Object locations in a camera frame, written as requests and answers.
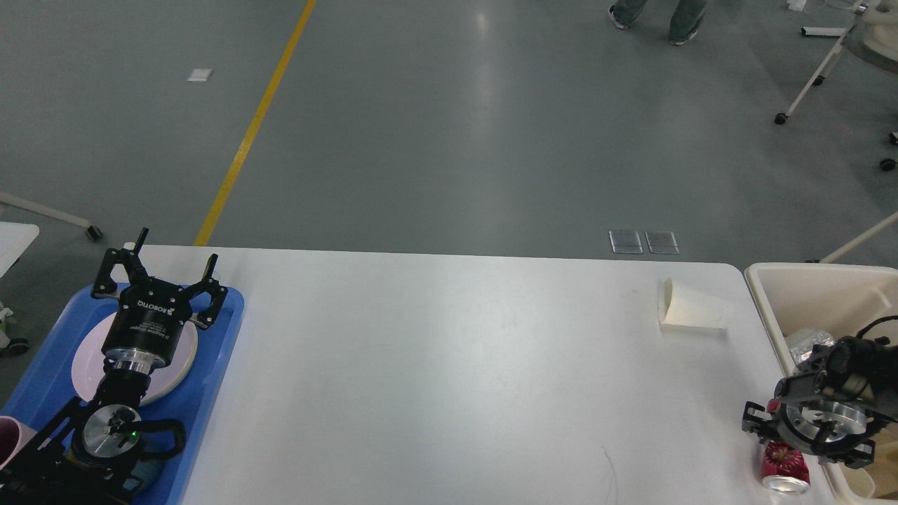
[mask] white table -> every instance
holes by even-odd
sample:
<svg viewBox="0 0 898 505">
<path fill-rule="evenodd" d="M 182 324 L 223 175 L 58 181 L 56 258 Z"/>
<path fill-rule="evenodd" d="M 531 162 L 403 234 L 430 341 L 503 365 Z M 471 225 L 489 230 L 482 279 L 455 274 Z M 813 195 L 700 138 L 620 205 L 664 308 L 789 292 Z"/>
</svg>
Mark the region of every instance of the white table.
<svg viewBox="0 0 898 505">
<path fill-rule="evenodd" d="M 3 277 L 25 249 L 28 249 L 38 236 L 38 232 L 35 225 L 0 221 L 0 277 Z"/>
<path fill-rule="evenodd" d="M 760 485 L 740 420 L 780 371 L 733 267 L 141 256 L 151 275 L 193 282 L 211 252 L 246 312 L 183 503 L 833 503 L 814 461 L 805 495 Z M 663 335 L 668 277 L 735 302 L 728 334 Z"/>
</svg>

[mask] black cable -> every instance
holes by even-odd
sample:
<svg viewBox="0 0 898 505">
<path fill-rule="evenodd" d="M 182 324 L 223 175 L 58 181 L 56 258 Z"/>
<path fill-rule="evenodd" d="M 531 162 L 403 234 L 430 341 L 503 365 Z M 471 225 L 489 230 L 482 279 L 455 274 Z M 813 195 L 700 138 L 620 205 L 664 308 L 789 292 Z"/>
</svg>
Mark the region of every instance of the black cable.
<svg viewBox="0 0 898 505">
<path fill-rule="evenodd" d="M 864 326 L 864 328 L 858 332 L 858 336 L 855 338 L 862 339 L 862 338 L 864 338 L 864 335 L 866 335 L 867 332 L 872 330 L 873 327 L 876 326 L 877 324 L 885 323 L 886 321 L 895 321 L 895 320 L 898 320 L 898 315 L 887 315 L 886 317 L 880 317 L 879 319 L 875 320 L 873 323 L 870 323 L 867 326 Z"/>
</svg>

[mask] pink cup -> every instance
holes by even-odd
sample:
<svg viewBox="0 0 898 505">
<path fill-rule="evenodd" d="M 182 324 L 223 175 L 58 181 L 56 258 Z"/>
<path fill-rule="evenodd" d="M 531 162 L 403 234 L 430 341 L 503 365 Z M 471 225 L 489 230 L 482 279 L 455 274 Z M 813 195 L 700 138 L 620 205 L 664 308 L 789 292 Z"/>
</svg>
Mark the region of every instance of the pink cup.
<svg viewBox="0 0 898 505">
<path fill-rule="evenodd" d="M 37 431 L 15 418 L 0 415 L 0 468 L 6 466 L 35 434 Z"/>
</svg>

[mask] white plate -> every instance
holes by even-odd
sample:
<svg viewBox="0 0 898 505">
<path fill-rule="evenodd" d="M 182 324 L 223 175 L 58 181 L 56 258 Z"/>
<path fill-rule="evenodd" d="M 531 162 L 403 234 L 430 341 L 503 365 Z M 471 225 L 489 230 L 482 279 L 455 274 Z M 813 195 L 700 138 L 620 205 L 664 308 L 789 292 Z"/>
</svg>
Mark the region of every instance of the white plate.
<svg viewBox="0 0 898 505">
<path fill-rule="evenodd" d="M 102 346 L 112 326 L 115 314 L 100 321 L 91 329 L 72 360 L 72 384 L 81 399 L 90 402 L 97 392 L 97 386 L 103 379 Z M 185 323 L 178 340 L 178 349 L 174 351 L 172 363 L 165 368 L 157 368 L 150 375 L 150 387 L 146 390 L 141 405 L 155 402 L 162 398 L 187 375 L 193 359 L 197 356 L 197 327 L 193 323 Z"/>
</svg>

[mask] white pole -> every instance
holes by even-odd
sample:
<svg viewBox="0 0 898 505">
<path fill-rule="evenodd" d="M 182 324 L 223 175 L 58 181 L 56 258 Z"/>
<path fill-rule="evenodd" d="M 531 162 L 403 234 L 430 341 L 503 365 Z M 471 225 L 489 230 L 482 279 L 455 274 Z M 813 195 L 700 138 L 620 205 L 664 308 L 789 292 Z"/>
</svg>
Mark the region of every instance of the white pole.
<svg viewBox="0 0 898 505">
<path fill-rule="evenodd" d="M 898 221 L 898 212 L 895 212 L 895 213 L 892 214 L 891 216 L 889 216 L 889 217 L 883 219 L 882 221 L 880 221 L 879 223 L 877 223 L 876 225 L 874 225 L 872 228 L 868 229 L 866 232 L 864 232 L 864 233 L 858 235 L 858 238 L 856 238 L 856 239 L 852 240 L 851 242 L 849 242 L 849 243 L 843 245 L 843 246 L 840 247 L 839 249 L 836 249 L 834 252 L 832 252 L 832 254 L 830 254 L 829 256 L 827 256 L 827 257 L 823 258 L 822 260 L 820 260 L 820 263 L 832 263 L 833 261 L 838 260 L 839 258 L 841 258 L 842 256 L 844 256 L 845 254 L 847 254 L 847 253 L 849 253 L 850 251 L 852 251 L 855 247 L 858 247 L 859 245 L 863 244 L 863 243 L 866 242 L 867 240 L 873 238 L 874 235 L 876 235 L 876 234 L 878 234 L 879 232 L 883 231 L 883 230 L 886 229 L 887 227 L 893 225 L 896 221 Z"/>
<path fill-rule="evenodd" d="M 13 207 L 24 208 L 25 210 L 29 210 L 34 212 L 35 214 L 41 214 L 42 216 L 53 217 L 54 219 L 58 219 L 64 223 L 68 223 L 70 225 L 80 226 L 81 228 L 90 227 L 91 222 L 87 219 L 82 219 L 80 217 L 72 216 L 71 214 L 67 214 L 61 210 L 56 210 L 55 208 L 50 208 L 44 205 L 40 205 L 39 203 L 34 203 L 33 201 L 28 201 L 26 199 L 21 199 L 19 197 L 13 196 L 9 193 L 4 193 L 0 191 L 0 203 L 5 203 L 7 205 L 12 205 Z"/>
</svg>

